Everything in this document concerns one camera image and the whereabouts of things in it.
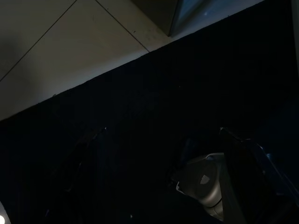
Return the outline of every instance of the grout line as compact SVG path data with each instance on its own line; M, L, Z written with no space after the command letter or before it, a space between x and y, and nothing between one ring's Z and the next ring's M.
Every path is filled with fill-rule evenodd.
M118 24L120 24L135 40L137 40L136 37L133 36L133 34L130 33L130 31L128 31L105 7L103 7L97 0L95 0L110 16L112 16L112 18L117 21ZM138 43L141 44L141 46L143 46L147 52L150 52L139 40L137 40Z
M60 18L75 4L77 0L75 0L66 10L64 13L62 13L62 15L50 26L49 29L47 29L47 31L32 45L31 48L29 48L29 50L14 64L14 66L5 74L5 76L3 76L0 79L0 82L11 72L12 69L14 69L14 67L26 56L26 54L28 54L28 52L43 38L43 36L46 35L46 33L58 22L58 20L60 20Z

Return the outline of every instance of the dark carpet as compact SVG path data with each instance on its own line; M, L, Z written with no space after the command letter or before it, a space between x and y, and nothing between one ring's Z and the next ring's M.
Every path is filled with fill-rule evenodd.
M0 200L12 223L33 223L42 179L107 127L103 223L208 223L167 189L178 146L217 151L220 126L252 136L298 84L290 1L266 0L0 122Z

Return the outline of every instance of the tile floor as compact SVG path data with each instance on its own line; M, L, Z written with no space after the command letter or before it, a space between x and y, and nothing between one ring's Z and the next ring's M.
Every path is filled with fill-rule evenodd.
M261 1L212 0L167 37L130 0L4 0L0 120Z

